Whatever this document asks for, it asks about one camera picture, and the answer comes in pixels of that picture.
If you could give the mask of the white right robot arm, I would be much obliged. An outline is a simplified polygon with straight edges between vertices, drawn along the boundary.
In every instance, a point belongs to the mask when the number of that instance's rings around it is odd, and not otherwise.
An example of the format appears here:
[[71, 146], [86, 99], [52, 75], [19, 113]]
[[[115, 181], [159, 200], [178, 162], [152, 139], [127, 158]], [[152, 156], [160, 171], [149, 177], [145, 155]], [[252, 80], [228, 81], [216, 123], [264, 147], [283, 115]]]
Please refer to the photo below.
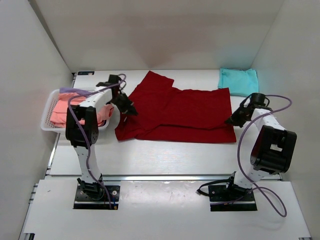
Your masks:
[[234, 127], [242, 128], [248, 125], [240, 136], [237, 147], [237, 162], [240, 165], [240, 150], [244, 135], [254, 124], [259, 131], [250, 154], [250, 166], [247, 169], [239, 167], [228, 179], [224, 187], [224, 195], [229, 200], [236, 200], [246, 194], [253, 185], [264, 177], [286, 173], [292, 162], [297, 134], [285, 129], [274, 116], [274, 113], [285, 110], [272, 110], [269, 107], [268, 95], [252, 93], [239, 105], [238, 109], [224, 122]]

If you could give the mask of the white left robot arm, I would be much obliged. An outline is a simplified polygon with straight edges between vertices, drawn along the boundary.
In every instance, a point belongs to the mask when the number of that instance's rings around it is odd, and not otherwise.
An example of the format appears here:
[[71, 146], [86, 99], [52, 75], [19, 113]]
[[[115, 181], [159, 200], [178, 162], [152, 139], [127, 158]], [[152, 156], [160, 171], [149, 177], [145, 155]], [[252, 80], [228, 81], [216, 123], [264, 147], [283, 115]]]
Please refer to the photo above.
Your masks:
[[123, 92], [126, 75], [109, 75], [108, 81], [99, 82], [93, 92], [71, 97], [67, 101], [65, 136], [73, 146], [81, 169], [78, 184], [94, 201], [112, 198], [104, 184], [97, 164], [95, 143], [99, 136], [97, 113], [107, 104], [114, 104], [125, 115], [137, 116], [133, 101]]

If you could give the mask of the red t-shirt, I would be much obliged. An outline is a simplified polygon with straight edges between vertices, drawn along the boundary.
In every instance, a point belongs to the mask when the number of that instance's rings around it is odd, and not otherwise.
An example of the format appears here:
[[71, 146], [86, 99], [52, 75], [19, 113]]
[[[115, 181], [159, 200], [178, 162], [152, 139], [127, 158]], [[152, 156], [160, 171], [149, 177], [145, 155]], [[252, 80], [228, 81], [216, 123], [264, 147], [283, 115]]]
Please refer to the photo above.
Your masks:
[[115, 136], [186, 143], [235, 143], [230, 91], [181, 90], [174, 80], [149, 71], [128, 97], [137, 115], [121, 114]]

